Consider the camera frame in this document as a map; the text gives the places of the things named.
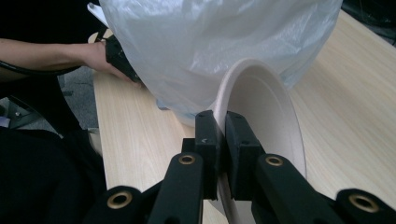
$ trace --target person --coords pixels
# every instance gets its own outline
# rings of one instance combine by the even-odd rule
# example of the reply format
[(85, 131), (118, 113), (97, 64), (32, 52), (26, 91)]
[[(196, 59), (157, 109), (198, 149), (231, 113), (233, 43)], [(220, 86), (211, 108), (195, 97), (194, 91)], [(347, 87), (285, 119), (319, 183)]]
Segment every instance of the person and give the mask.
[[(36, 71), (88, 66), (139, 86), (106, 62), (106, 41), (87, 43), (102, 26), (88, 3), (5, 1), (0, 61)], [(0, 68), (0, 92), (24, 80), (29, 76)], [(88, 130), (61, 137), (0, 127), (0, 223), (82, 223), (106, 191), (103, 159), (92, 145)]]

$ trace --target brass ring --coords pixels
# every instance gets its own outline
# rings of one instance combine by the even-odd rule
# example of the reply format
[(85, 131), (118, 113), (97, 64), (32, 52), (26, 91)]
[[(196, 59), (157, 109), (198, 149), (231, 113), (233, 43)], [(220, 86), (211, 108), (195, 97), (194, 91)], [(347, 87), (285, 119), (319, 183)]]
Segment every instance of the brass ring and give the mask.
[(132, 201), (132, 193), (126, 190), (122, 190), (118, 193), (111, 195), (107, 199), (107, 206), (112, 209), (120, 209), (128, 205)]
[(273, 166), (281, 166), (283, 165), (283, 161), (282, 159), (280, 159), (279, 157), (276, 156), (269, 156), (267, 158), (265, 158), (265, 161)]
[(195, 162), (195, 157), (190, 155), (181, 156), (178, 158), (178, 162), (180, 162), (183, 165), (190, 165)]
[(378, 204), (376, 204), (375, 201), (364, 195), (351, 194), (349, 195), (348, 199), (353, 205), (365, 212), (376, 213), (379, 211)]

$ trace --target wooden table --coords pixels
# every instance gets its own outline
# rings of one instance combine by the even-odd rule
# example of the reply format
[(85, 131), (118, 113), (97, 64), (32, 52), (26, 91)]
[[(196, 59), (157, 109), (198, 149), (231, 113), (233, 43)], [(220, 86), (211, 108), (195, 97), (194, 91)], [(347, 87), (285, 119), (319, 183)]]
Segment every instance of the wooden table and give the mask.
[[(148, 90), (113, 76), (95, 73), (94, 90), (107, 186), (145, 190), (161, 181), (194, 129), (159, 110)], [(342, 11), (290, 98), (309, 183), (331, 198), (367, 190), (396, 208), (396, 49)], [(227, 223), (204, 207), (204, 223)]]

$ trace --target black cable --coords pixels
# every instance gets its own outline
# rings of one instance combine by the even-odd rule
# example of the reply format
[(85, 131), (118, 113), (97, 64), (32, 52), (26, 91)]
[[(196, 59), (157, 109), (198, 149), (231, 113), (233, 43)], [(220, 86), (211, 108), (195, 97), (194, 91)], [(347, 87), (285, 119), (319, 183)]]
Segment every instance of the black cable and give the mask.
[(16, 73), (21, 73), (27, 76), (60, 76), (60, 75), (64, 75), (66, 73), (72, 72), (76, 69), (79, 68), (79, 66), (76, 67), (71, 67), (71, 68), (65, 68), (62, 70), (55, 70), (55, 71), (37, 71), (37, 70), (32, 70), (32, 69), (26, 69), (26, 68), (22, 68), (22, 67), (18, 67), (15, 66), (13, 64), (9, 64), (9, 63), (5, 63), (0, 61), (0, 67), (3, 67), (7, 70), (16, 72)]

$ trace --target translucent white plastic bag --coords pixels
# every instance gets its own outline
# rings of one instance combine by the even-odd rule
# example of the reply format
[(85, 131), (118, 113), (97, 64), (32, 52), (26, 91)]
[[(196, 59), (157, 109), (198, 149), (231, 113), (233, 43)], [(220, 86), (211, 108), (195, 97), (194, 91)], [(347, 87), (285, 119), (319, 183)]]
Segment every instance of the translucent white plastic bag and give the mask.
[(313, 62), (341, 0), (101, 0), (109, 28), (151, 93), (184, 123), (216, 100), (237, 61), (267, 63), (291, 88)]

